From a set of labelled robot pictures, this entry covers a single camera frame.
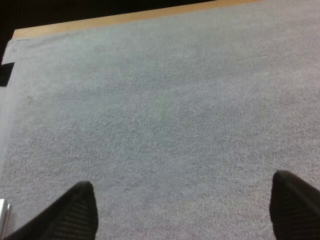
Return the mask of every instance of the carpet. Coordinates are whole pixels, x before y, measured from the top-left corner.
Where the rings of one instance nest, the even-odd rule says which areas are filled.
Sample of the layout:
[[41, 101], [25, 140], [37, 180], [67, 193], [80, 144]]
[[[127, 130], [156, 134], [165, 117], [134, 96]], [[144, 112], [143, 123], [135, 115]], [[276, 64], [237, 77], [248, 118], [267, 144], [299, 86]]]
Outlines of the carpet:
[[263, 0], [12, 40], [10, 229], [89, 180], [97, 240], [274, 239], [273, 173], [320, 187], [319, 11]]

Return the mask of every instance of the wooden trim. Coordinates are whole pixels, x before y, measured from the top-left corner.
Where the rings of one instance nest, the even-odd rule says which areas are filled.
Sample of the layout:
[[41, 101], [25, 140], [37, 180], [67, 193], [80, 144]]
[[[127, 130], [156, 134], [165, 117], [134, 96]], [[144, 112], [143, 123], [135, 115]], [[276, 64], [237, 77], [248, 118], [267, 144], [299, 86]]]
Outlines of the wooden trim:
[[33, 38], [56, 33], [63, 33], [88, 28], [96, 28], [112, 24], [121, 24], [143, 19], [151, 19], [162, 16], [176, 15], [193, 11], [200, 11], [210, 8], [220, 8], [237, 4], [252, 3], [259, 0], [216, 0], [202, 3], [195, 3], [182, 6], [167, 7], [148, 11], [139, 11], [133, 13], [97, 17], [78, 21], [69, 21], [57, 24], [35, 26], [17, 29], [12, 38]]

